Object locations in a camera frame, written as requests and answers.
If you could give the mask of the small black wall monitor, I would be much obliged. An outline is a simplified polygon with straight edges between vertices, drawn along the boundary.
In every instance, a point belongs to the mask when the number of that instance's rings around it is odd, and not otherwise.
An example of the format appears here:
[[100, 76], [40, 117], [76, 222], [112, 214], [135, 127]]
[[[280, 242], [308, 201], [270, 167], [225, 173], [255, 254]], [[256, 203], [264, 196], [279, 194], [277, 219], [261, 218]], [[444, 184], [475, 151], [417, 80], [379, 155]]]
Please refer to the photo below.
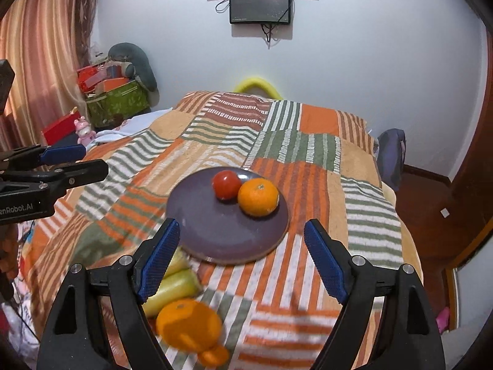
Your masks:
[[291, 0], [229, 0], [230, 24], [289, 25]]

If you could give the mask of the pink toy figure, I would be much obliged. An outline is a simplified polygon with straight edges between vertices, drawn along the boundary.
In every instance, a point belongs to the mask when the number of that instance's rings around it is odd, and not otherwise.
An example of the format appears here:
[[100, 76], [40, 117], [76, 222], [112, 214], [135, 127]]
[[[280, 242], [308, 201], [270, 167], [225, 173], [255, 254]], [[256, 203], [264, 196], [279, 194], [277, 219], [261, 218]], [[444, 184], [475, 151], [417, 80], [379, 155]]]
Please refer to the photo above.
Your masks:
[[74, 119], [75, 134], [78, 137], [77, 143], [87, 147], [96, 137], [96, 132], [84, 116]]

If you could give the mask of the red tomato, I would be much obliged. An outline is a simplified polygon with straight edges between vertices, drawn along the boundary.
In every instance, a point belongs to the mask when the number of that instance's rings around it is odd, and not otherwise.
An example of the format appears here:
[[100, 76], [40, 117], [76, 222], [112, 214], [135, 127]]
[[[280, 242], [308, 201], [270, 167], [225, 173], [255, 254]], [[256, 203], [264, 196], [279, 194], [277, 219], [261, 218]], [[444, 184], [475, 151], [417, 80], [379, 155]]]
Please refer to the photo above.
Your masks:
[[219, 171], [212, 178], [212, 188], [219, 200], [236, 199], [242, 181], [234, 171]]

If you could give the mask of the small tangerine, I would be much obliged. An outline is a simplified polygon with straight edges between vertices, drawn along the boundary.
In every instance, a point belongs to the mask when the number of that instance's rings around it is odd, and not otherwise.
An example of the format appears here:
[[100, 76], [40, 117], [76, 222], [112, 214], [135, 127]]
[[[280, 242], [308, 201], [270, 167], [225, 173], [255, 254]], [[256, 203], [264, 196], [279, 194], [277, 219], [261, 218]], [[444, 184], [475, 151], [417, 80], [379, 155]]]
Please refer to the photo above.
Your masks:
[[229, 351], [221, 344], [197, 354], [197, 360], [204, 368], [218, 368], [227, 364], [229, 359]]

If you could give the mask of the striped patchwork bedspread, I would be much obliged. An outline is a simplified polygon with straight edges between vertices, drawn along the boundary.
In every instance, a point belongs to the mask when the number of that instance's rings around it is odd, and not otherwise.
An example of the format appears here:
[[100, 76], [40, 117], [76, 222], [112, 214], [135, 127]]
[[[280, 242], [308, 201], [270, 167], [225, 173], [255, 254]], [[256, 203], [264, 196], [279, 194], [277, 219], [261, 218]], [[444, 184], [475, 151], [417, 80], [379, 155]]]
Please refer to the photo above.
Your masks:
[[378, 174], [364, 119], [246, 94], [196, 91], [135, 134], [88, 150], [107, 177], [68, 192], [22, 249], [41, 332], [74, 263], [110, 265], [166, 215], [181, 223], [198, 299], [217, 312], [228, 369], [307, 369], [341, 307], [304, 241], [310, 219], [375, 266], [419, 266]]

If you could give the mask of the orange box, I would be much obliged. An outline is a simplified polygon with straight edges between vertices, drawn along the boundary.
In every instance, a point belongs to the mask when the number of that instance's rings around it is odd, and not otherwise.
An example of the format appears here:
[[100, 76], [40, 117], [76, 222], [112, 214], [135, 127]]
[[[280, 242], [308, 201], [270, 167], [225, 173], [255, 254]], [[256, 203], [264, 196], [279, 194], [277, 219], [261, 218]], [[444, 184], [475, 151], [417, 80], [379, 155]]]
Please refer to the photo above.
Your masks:
[[104, 79], [101, 82], [99, 82], [97, 85], [95, 85], [94, 88], [94, 94], [95, 95], [100, 95], [107, 93], [111, 90], [114, 90], [116, 88], [119, 88], [120, 86], [123, 86], [129, 82], [129, 79], [125, 77], [121, 78], [113, 78], [113, 79]]

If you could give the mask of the red gift box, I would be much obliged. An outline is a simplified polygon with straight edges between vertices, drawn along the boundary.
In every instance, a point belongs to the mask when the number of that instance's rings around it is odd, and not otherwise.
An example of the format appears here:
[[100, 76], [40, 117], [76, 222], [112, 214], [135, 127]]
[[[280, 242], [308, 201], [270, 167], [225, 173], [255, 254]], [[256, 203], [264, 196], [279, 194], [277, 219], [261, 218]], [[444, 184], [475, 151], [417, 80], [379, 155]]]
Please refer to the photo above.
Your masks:
[[79, 119], [81, 114], [77, 108], [68, 114], [55, 120], [42, 130], [43, 140], [46, 145], [55, 145], [61, 139], [75, 132], [74, 120]]

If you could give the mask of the grey shark plush toy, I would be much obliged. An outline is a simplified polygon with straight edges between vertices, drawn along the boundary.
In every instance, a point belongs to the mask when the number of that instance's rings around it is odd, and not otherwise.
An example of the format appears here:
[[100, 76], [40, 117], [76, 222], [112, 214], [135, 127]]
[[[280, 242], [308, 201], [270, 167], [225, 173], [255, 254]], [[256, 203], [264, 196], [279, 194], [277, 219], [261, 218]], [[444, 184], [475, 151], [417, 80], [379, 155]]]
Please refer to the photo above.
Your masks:
[[136, 44], [115, 44], [109, 49], [108, 58], [111, 61], [129, 63], [125, 69], [126, 74], [129, 74], [129, 67], [132, 66], [132, 76], [139, 79], [146, 90], [149, 92], [155, 92], [157, 90], [157, 82], [149, 59], [143, 49]]

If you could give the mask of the large orange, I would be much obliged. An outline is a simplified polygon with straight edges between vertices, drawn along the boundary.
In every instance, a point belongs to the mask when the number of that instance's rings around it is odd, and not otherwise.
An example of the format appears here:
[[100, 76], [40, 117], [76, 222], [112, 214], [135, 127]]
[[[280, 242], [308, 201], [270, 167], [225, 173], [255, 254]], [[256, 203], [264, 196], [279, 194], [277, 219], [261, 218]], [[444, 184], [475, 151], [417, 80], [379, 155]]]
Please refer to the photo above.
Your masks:
[[278, 206], [280, 193], [268, 179], [253, 178], [244, 182], [238, 191], [237, 202], [240, 209], [252, 217], [271, 215]]
[[200, 353], [219, 343], [222, 320], [208, 305], [180, 299], [161, 309], [155, 328], [167, 345], [179, 351]]

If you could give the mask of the striped pink curtain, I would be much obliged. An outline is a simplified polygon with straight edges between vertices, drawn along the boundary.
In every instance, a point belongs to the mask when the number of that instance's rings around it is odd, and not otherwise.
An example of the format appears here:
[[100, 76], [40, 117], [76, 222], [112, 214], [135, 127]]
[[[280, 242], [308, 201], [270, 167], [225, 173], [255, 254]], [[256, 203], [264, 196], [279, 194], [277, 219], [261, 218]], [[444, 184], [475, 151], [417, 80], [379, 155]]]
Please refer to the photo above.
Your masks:
[[1, 149], [35, 145], [73, 109], [86, 111], [77, 71], [89, 63], [97, 0], [1, 0], [1, 57], [15, 78], [1, 116]]

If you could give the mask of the green storage box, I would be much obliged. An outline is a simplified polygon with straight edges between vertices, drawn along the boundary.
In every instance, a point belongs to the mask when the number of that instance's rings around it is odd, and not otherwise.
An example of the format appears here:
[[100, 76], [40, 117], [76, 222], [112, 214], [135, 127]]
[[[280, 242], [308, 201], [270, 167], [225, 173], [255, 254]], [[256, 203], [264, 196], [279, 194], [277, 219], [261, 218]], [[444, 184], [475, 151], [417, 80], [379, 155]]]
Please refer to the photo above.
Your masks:
[[88, 120], [96, 129], [115, 128], [150, 109], [147, 91], [135, 80], [89, 98], [86, 105]]

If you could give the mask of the purple ceramic plate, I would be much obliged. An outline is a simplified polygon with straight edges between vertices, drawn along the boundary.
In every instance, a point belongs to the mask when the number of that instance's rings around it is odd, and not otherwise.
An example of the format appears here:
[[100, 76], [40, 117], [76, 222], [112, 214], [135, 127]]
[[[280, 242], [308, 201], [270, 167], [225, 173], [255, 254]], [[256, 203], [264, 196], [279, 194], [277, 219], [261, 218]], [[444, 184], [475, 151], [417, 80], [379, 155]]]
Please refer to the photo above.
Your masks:
[[196, 171], [170, 191], [166, 215], [179, 222], [180, 246], [193, 257], [218, 265], [259, 260], [285, 237], [290, 222], [286, 199], [281, 196], [277, 209], [269, 216], [248, 216], [236, 201], [216, 198], [212, 178], [224, 170], [236, 172], [241, 181], [259, 176], [230, 166]]

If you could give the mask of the sugarcane piece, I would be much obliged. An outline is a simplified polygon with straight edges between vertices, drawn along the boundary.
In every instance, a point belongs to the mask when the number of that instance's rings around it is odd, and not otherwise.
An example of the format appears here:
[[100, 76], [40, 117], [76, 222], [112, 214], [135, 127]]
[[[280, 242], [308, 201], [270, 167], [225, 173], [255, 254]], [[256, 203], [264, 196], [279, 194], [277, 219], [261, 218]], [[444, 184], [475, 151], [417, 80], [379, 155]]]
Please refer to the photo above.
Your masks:
[[167, 270], [163, 278], [170, 277], [180, 271], [184, 271], [190, 268], [190, 263], [188, 261], [188, 255], [178, 247], [170, 260]]
[[202, 284], [198, 276], [191, 269], [186, 269], [164, 278], [155, 295], [149, 297], [142, 307], [147, 317], [156, 317], [164, 306], [201, 294]]

